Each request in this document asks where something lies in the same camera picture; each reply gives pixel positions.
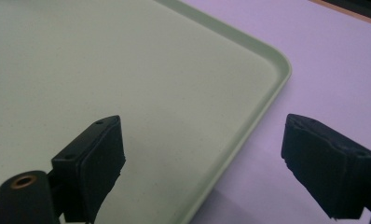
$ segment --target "black object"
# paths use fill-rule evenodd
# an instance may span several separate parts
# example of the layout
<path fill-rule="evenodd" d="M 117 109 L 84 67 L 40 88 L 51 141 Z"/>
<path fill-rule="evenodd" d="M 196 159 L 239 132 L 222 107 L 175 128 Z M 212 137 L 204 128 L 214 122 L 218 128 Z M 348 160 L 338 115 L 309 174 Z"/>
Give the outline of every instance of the black object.
<path fill-rule="evenodd" d="M 0 224 L 93 223 L 125 163 L 119 116 L 92 123 L 52 159 L 46 175 L 31 171 L 0 187 Z"/>
<path fill-rule="evenodd" d="M 287 167 L 324 212 L 360 218 L 371 210 L 371 151 L 315 119 L 290 114 L 282 143 Z"/>
<path fill-rule="evenodd" d="M 323 0 L 352 12 L 371 18 L 371 0 Z"/>

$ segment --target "screw hole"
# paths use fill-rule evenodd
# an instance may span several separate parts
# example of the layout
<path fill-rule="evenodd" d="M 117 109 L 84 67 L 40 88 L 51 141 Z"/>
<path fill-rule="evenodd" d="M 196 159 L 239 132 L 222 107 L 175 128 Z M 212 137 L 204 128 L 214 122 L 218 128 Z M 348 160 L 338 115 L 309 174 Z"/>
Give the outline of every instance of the screw hole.
<path fill-rule="evenodd" d="M 76 157 L 75 154 L 68 154 L 68 155 L 64 156 L 64 158 L 65 158 L 66 160 L 71 160 L 71 159 L 74 159 L 75 157 Z"/>
<path fill-rule="evenodd" d="M 36 179 L 37 178 L 36 178 L 35 175 L 20 176 L 11 183 L 11 188 L 12 189 L 22 189 L 22 188 L 28 187 L 29 185 L 33 184 Z"/>

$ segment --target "tray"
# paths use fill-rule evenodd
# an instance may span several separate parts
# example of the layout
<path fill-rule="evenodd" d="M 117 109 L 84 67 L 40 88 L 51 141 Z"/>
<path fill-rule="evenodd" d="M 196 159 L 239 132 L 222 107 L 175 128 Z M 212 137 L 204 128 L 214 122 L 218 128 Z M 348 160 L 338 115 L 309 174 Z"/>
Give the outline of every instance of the tray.
<path fill-rule="evenodd" d="M 0 1 L 0 184 L 119 114 L 127 162 L 96 223 L 187 223 L 290 72 L 178 1 Z"/>

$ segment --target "white table surface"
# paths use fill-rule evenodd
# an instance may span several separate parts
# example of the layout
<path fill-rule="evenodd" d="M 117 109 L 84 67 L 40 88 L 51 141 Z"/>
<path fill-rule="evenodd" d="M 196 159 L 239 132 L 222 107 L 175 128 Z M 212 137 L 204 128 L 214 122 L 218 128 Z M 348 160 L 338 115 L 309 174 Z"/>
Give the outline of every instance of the white table surface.
<path fill-rule="evenodd" d="M 192 223 L 368 223 L 329 219 L 281 158 L 287 114 L 371 149 L 371 24 L 306 0 L 184 0 L 281 50 L 290 80 Z"/>

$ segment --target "tray rim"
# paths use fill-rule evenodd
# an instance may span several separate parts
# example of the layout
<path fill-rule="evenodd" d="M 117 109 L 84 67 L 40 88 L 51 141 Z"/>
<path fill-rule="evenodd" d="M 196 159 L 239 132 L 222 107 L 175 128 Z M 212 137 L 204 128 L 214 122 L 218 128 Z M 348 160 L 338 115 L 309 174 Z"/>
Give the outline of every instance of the tray rim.
<path fill-rule="evenodd" d="M 154 0 L 154 1 L 162 4 L 165 7 L 168 7 L 169 9 L 185 16 L 187 19 L 195 21 L 196 23 L 202 25 L 203 27 L 212 30 L 218 35 L 221 35 L 226 39 L 270 61 L 278 69 L 278 71 L 280 71 L 280 76 L 282 77 L 276 81 L 276 83 L 274 84 L 274 88 L 272 88 L 272 90 L 270 90 L 268 94 L 269 97 L 266 100 L 264 100 L 264 103 L 260 107 L 259 111 L 256 112 L 255 114 L 252 114 L 252 116 L 248 118 L 248 120 L 246 120 L 245 124 L 242 125 L 239 131 L 239 133 L 242 134 L 240 134 L 239 138 L 232 140 L 232 143 L 230 145 L 234 146 L 233 149 L 230 150 L 227 156 L 224 157 L 225 159 L 220 162 L 222 165 L 219 166 L 218 170 L 215 172 L 212 179 L 208 181 L 209 182 L 208 186 L 199 193 L 199 196 L 197 196 L 194 203 L 190 204 L 185 208 L 185 212 L 181 216 L 179 216 L 175 220 L 172 220 L 172 223 L 186 224 L 189 223 L 193 216 L 197 213 L 200 206 L 209 196 L 214 185 L 217 183 L 217 181 L 224 173 L 226 168 L 229 166 L 229 164 L 233 161 L 235 156 L 243 147 L 246 140 L 249 138 L 251 132 L 254 130 L 258 122 L 265 115 L 273 101 L 276 99 L 279 92 L 282 90 L 283 86 L 285 85 L 285 83 L 292 74 L 292 66 L 290 64 L 290 61 L 284 56 L 284 54 L 281 53 L 275 47 L 271 46 L 270 44 L 261 41 L 253 37 L 252 35 L 248 35 L 243 31 L 234 28 L 231 25 L 223 21 L 220 21 L 208 14 L 205 14 L 202 11 L 188 4 L 181 2 L 180 0 L 174 1 Z"/>

